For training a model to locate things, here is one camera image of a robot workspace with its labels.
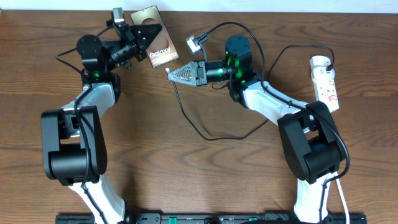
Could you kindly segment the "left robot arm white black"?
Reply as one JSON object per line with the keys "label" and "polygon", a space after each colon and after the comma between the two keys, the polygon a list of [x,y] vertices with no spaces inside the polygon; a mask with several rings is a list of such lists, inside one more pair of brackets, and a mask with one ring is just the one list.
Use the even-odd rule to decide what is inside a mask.
{"label": "left robot arm white black", "polygon": [[162,31],[160,24],[134,25],[107,22],[118,40],[101,41],[84,35],[74,50],[81,56],[82,91],[69,104],[41,115],[44,171],[76,192],[89,215],[57,215],[56,223],[136,223],[106,175],[108,155],[100,119],[121,95],[121,80],[113,70],[142,61],[146,50]]}

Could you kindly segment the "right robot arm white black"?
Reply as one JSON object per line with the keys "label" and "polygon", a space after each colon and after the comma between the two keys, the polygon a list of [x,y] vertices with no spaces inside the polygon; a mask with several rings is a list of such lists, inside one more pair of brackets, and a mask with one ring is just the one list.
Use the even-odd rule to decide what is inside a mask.
{"label": "right robot arm white black", "polygon": [[325,223],[330,182],[341,178],[341,161],[349,154],[323,101],[295,100],[271,86],[255,71],[248,38],[231,36],[225,44],[223,60],[191,61],[175,71],[167,71],[173,84],[204,86],[226,82],[233,101],[263,115],[279,130],[285,160],[297,178],[294,214],[304,223]]}

